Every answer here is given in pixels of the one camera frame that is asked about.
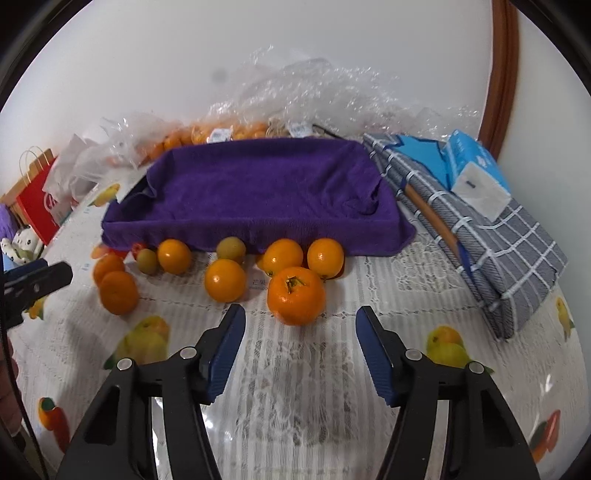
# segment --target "human hand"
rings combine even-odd
[[[15,377],[18,375],[18,365],[12,358],[12,344],[8,340],[8,348],[10,358],[8,361],[12,362],[12,369]],[[17,399],[12,392],[10,378],[8,377],[7,361],[2,353],[0,347],[0,419],[11,435],[15,435],[21,428],[21,411],[18,408]]]

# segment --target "purple cloth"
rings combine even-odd
[[[12,243],[12,239],[18,232],[17,221],[12,216],[10,210],[3,203],[0,203],[0,239],[8,238]]]
[[[330,237],[348,255],[380,256],[396,254],[415,234],[361,144],[317,138],[171,150],[111,203],[102,227],[103,242],[120,250],[176,238],[214,251],[237,236],[260,253],[279,238],[307,248]]]

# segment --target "screw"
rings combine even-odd
[[[192,346],[186,346],[180,353],[181,358],[184,358],[185,360],[193,358],[195,355],[197,355],[197,351],[195,350],[195,347]]]
[[[413,360],[415,362],[423,358],[423,354],[414,348],[409,348],[404,355],[406,355],[406,358],[409,360]]]
[[[131,361],[131,358],[122,358],[117,362],[117,368],[119,370],[127,370],[133,364],[134,363]]]
[[[480,375],[484,373],[484,367],[482,366],[482,364],[479,364],[478,362],[470,362],[468,368],[470,369],[470,372],[472,372],[473,374]]]

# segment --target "gray checkered towel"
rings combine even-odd
[[[382,176],[431,233],[482,306],[497,338],[510,338],[534,314],[567,259],[556,242],[515,201],[490,222],[443,186],[418,162],[390,150],[395,135],[366,134],[363,141]],[[457,259],[418,208],[404,194],[409,184],[456,235]]]

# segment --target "tablecloth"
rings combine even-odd
[[[194,345],[216,326],[227,308],[211,300],[203,274],[215,255],[194,254],[180,277],[141,274],[131,256],[127,269],[137,279],[140,301],[126,317],[108,313],[92,282],[91,259],[100,243],[104,202],[81,202],[46,250],[49,263],[66,260],[72,284],[49,295],[42,317],[25,315],[10,331],[20,368],[18,383],[48,461],[58,467],[62,453],[37,418],[41,397],[63,408],[74,430],[108,371],[105,360],[138,322],[159,315],[170,327],[168,354]],[[576,328],[559,318],[568,309],[556,287],[522,332],[496,341],[466,284],[424,228],[412,244],[391,258],[350,257],[345,273],[326,282],[322,317],[306,327],[278,323],[266,306],[266,275],[246,261],[246,332],[225,392],[202,408],[220,473],[226,479],[372,479],[377,474],[396,421],[375,392],[355,336],[355,313],[370,305],[382,324],[408,348],[424,351],[439,325],[460,332],[469,355],[491,367],[492,378],[530,440],[537,427],[560,411],[552,452],[538,462],[541,477],[558,478],[587,427],[589,398]],[[447,409],[440,402],[428,479],[438,479],[446,437]],[[154,405],[154,443],[160,479],[171,478],[165,454],[161,399]]]

